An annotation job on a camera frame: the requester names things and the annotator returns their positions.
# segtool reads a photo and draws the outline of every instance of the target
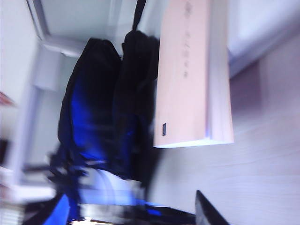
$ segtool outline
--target ceiling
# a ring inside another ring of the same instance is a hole
[[[139,29],[159,38],[168,0],[148,0]],[[51,36],[86,42],[90,37],[121,43],[131,30],[136,0],[41,0]],[[300,28],[300,0],[228,0],[231,74],[241,71]]]

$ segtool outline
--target black bag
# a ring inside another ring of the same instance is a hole
[[[136,30],[145,2],[137,2],[133,30],[122,44],[123,61],[110,41],[88,41],[67,84],[58,128],[60,147],[51,166],[86,166],[94,161],[94,168],[139,179],[137,160],[132,158],[152,147],[149,124],[159,51],[158,40]]]

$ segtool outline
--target black strap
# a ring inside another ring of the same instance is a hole
[[[135,7],[135,18],[133,20],[132,30],[136,30],[137,25],[139,24],[142,13],[145,7],[146,0],[137,0]]]

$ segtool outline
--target black object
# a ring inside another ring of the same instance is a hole
[[[0,139],[0,165],[3,165],[5,156],[7,154],[8,141]]]
[[[229,225],[199,190],[196,192],[195,208],[196,225]]]

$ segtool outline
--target wall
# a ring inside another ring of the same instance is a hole
[[[235,143],[162,150],[149,201],[194,212],[199,189],[231,224],[299,224],[300,33],[230,86]]]
[[[26,1],[1,0],[1,91],[16,107],[1,106],[0,137],[11,139],[30,76],[37,36]]]

